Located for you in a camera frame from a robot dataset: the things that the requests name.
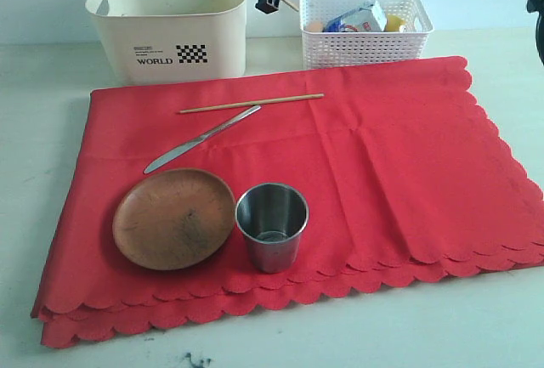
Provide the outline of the wooden chopstick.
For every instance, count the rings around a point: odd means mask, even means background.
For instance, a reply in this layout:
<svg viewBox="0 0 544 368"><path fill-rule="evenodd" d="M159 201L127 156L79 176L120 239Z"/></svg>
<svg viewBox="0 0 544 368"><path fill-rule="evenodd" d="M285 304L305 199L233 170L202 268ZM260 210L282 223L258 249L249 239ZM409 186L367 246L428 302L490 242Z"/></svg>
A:
<svg viewBox="0 0 544 368"><path fill-rule="evenodd" d="M299 7L296 3L294 3L291 0L281 0L284 4L286 4L290 9L292 9L295 12L299 12Z"/></svg>
<svg viewBox="0 0 544 368"><path fill-rule="evenodd" d="M288 96L288 97L280 97L280 98L272 98L272 99L259 99L259 100L242 101L242 102L235 102L235 103L229 103L229 104L223 104L223 105L212 105L212 106L205 106L205 107L199 107L199 108L191 108L191 109L179 110L177 113L189 114L189 113L197 113L197 112L212 111L212 110L224 110L224 109L254 106L254 105L270 105L270 104L300 101L300 100L307 100L307 99L321 99L323 97L325 97L324 93L313 93L313 94L304 94L304 95L297 95L297 96Z"/></svg>

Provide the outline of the brown egg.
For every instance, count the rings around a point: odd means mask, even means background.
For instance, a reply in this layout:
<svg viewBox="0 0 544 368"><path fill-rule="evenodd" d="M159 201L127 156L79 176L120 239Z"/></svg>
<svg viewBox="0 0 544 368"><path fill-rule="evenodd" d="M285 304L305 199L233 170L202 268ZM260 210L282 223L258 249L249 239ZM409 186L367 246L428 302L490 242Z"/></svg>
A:
<svg viewBox="0 0 544 368"><path fill-rule="evenodd" d="M314 21L309 23L305 30L308 32L322 32L323 31L323 25L319 21Z"/></svg>

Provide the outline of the blue white milk carton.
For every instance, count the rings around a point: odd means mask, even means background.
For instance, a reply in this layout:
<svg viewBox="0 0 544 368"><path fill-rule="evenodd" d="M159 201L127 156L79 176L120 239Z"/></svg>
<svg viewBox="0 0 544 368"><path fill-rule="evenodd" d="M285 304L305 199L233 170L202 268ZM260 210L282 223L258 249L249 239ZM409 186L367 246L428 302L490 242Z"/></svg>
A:
<svg viewBox="0 0 544 368"><path fill-rule="evenodd" d="M386 24L381 4L370 0L328 21L323 32L383 32Z"/></svg>

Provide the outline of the yellow lemon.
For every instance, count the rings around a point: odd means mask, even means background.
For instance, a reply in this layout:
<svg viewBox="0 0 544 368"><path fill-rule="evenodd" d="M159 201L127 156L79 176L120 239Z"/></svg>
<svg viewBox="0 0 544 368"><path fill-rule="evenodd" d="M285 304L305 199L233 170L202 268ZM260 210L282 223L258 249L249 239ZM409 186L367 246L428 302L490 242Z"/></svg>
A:
<svg viewBox="0 0 544 368"><path fill-rule="evenodd" d="M406 30L406 22L402 18L394 14L387 14L387 23L384 27L385 32L404 32Z"/></svg>

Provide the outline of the white perforated plastic basket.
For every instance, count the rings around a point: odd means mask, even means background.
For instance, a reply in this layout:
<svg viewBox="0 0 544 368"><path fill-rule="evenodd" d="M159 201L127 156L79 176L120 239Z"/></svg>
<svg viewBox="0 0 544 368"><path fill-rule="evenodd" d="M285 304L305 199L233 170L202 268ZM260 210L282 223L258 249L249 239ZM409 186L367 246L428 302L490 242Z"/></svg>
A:
<svg viewBox="0 0 544 368"><path fill-rule="evenodd" d="M403 20L393 32L336 33L307 31L327 23L365 0L299 0L303 67L317 69L418 59L434 27L421 0L376 0L387 15Z"/></svg>

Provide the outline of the cream plastic bin WORLD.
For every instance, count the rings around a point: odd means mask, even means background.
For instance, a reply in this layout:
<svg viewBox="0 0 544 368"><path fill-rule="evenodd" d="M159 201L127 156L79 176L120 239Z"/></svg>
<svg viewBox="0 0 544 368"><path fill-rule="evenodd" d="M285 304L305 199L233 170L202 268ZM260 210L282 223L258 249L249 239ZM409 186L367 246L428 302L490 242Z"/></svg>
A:
<svg viewBox="0 0 544 368"><path fill-rule="evenodd" d="M124 85L243 76L247 0L86 0Z"/></svg>

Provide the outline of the silver table knife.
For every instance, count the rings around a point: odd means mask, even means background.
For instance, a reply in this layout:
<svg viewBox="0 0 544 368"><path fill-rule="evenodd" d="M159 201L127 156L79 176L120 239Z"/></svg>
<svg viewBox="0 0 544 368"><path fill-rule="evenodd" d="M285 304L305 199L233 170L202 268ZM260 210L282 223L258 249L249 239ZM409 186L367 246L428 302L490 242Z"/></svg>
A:
<svg viewBox="0 0 544 368"><path fill-rule="evenodd" d="M149 174L159 169L160 167L165 166L169 162L173 161L177 157L183 155L187 151L195 148L197 145L202 144L207 139L211 138L213 135L222 132L223 130L235 125L237 122L249 117L250 115L256 113L261 109L261 105L255 105L249 109L244 110L242 113L230 118L228 121L221 123L220 125L204 132L203 134L197 136L194 139L191 139L187 142L184 142L169 151L165 152L161 156L158 156L154 161L152 161L143 171L143 174Z"/></svg>

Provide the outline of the stainless steel cup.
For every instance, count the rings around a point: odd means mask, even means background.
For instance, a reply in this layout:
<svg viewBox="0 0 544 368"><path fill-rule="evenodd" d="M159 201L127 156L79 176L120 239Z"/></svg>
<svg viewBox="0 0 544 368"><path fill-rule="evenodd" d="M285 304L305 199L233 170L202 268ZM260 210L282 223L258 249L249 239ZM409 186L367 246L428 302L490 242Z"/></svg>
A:
<svg viewBox="0 0 544 368"><path fill-rule="evenodd" d="M287 184L251 187L235 206L235 222L244 236L252 264L267 274L289 269L309 221L304 196Z"/></svg>

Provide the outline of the red scalloped tablecloth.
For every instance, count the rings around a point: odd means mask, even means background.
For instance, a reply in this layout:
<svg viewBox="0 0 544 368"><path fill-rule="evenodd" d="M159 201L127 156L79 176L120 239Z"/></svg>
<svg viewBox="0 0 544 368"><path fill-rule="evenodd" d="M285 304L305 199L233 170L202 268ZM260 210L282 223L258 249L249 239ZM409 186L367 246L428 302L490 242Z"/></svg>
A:
<svg viewBox="0 0 544 368"><path fill-rule="evenodd" d="M93 91L31 311L42 343L542 264L543 194L471 82L466 60L450 56ZM289 270L255 270L240 233L185 271L119 253L114 211L151 161L227 120L219 105L282 96L297 101L265 106L174 166L214 173L236 195L264 182L299 190L309 222Z"/></svg>

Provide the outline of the round wooden plate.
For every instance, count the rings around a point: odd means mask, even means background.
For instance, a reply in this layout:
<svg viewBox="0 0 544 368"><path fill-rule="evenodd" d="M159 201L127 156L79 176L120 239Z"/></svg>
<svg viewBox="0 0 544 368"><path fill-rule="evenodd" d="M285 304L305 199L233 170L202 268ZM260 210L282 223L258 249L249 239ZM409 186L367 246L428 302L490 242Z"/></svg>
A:
<svg viewBox="0 0 544 368"><path fill-rule="evenodd" d="M112 221L116 247L146 269L186 269L228 240L235 198L218 176L196 168L168 170L135 185Z"/></svg>

